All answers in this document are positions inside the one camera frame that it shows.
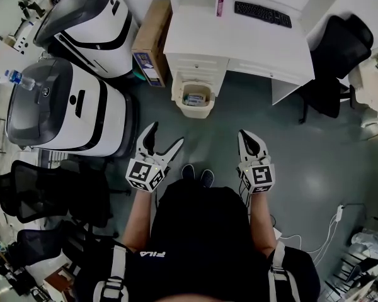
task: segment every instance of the gray floor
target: gray floor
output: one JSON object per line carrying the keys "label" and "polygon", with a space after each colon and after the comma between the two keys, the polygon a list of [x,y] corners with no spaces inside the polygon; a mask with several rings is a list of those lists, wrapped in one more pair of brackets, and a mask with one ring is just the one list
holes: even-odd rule
{"label": "gray floor", "polygon": [[[163,151],[177,138],[185,137],[169,175],[158,188],[159,196],[180,177],[180,169],[187,162],[194,164],[198,174],[203,168],[212,169],[215,186],[237,191],[237,134],[245,129],[264,139],[275,164],[277,181],[269,192],[269,204],[276,227],[284,236],[300,234],[303,250],[314,250],[324,242],[329,221],[340,203],[365,201],[369,212],[375,211],[378,216],[378,138],[364,141],[366,131],[360,128],[360,113],[348,103],[341,105],[336,120],[310,110],[307,123],[299,125],[302,102],[297,95],[272,106],[269,79],[233,72],[227,72],[215,108],[206,120],[183,116],[171,101],[170,86],[158,89],[142,84],[131,92],[140,101],[140,131],[153,121],[159,122],[155,150]],[[127,185],[127,162],[118,160],[109,165],[112,187]],[[133,199],[134,195],[112,194],[120,234]],[[343,212],[331,247],[318,266],[321,279],[334,268],[361,212],[361,206],[350,206]],[[299,239],[285,243],[298,247]]]}

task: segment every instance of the white cable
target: white cable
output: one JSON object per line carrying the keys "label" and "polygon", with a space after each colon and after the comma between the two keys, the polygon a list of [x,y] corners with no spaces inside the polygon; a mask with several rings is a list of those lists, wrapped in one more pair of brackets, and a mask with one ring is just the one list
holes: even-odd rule
{"label": "white cable", "polygon": [[[335,221],[332,221],[332,224],[330,225],[329,230],[331,229],[331,227],[332,227],[332,225],[333,225],[334,223],[335,223]],[[314,263],[315,263],[315,261],[319,258],[319,256],[321,255],[324,246],[328,243],[328,239],[329,239],[329,237],[326,239],[324,245],[319,249],[318,254],[317,254],[317,255],[315,256],[315,258],[312,260]]]}
{"label": "white cable", "polygon": [[281,238],[281,239],[290,239],[290,238],[293,238],[293,237],[299,237],[299,238],[300,238],[300,250],[301,250],[302,238],[301,238],[300,235],[295,234],[295,235],[291,235],[290,237],[280,237],[280,238]]}
{"label": "white cable", "polygon": [[322,257],[319,259],[319,261],[315,264],[315,266],[318,266],[319,262],[322,260],[322,258],[325,256],[326,250],[330,246],[330,243],[332,242],[332,239],[336,233],[336,228],[338,227],[338,222],[336,222],[335,230],[333,231],[332,237],[330,238],[329,244],[326,246],[325,251],[323,252]]}
{"label": "white cable", "polygon": [[[316,250],[313,250],[312,252],[306,252],[308,254],[312,254],[312,253],[316,253],[318,250],[322,250],[322,248],[326,245],[326,243],[328,243],[328,240],[329,240],[329,236],[330,236],[330,230],[333,226],[333,223],[335,222],[334,221],[334,218],[336,218],[337,214],[334,214],[333,217],[330,219],[330,223],[329,223],[329,230],[328,230],[328,236],[326,237],[326,240],[324,241],[324,243],[320,246],[320,248],[316,249]],[[289,237],[280,237],[281,239],[290,239],[290,238],[293,238],[293,237],[299,237],[300,238],[300,250],[301,250],[301,246],[302,246],[302,237],[298,234],[295,234],[295,235],[291,235]]]}
{"label": "white cable", "polygon": [[328,230],[328,236],[326,237],[326,240],[323,242],[323,244],[320,246],[320,248],[318,248],[318,249],[316,249],[316,250],[313,250],[313,251],[311,251],[311,252],[307,252],[308,254],[313,254],[313,253],[316,253],[318,250],[322,250],[322,248],[323,248],[323,247],[325,246],[325,244],[328,242],[329,237],[330,237],[330,230],[331,230],[331,228],[332,228],[332,226],[333,226],[333,223],[335,222],[333,219],[334,219],[335,217],[336,217],[336,215],[333,216],[332,219],[330,219],[329,230]]}

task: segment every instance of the black keyboard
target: black keyboard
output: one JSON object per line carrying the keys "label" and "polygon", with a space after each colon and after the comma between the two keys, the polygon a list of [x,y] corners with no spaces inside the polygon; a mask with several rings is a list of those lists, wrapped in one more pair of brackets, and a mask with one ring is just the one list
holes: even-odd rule
{"label": "black keyboard", "polygon": [[234,12],[244,16],[261,19],[267,23],[291,28],[290,17],[273,9],[258,6],[257,4],[235,1]]}

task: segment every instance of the water bottle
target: water bottle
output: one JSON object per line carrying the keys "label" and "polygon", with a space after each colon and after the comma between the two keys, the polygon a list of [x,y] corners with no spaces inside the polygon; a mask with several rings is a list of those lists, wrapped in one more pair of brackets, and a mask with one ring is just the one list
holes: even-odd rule
{"label": "water bottle", "polygon": [[24,76],[17,70],[6,70],[5,75],[7,76],[8,80],[14,84],[20,85],[21,87],[25,88],[28,91],[32,91],[35,87],[35,79],[31,77]]}

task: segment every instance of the sneaker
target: sneaker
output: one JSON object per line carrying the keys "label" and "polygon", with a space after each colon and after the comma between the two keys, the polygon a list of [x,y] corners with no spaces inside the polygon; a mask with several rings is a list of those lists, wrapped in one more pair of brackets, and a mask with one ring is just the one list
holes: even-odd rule
{"label": "sneaker", "polygon": [[195,180],[195,168],[191,164],[187,164],[182,168],[182,179]]}
{"label": "sneaker", "polygon": [[203,187],[211,188],[214,182],[214,173],[211,170],[203,170],[202,176],[200,177],[200,182]]}

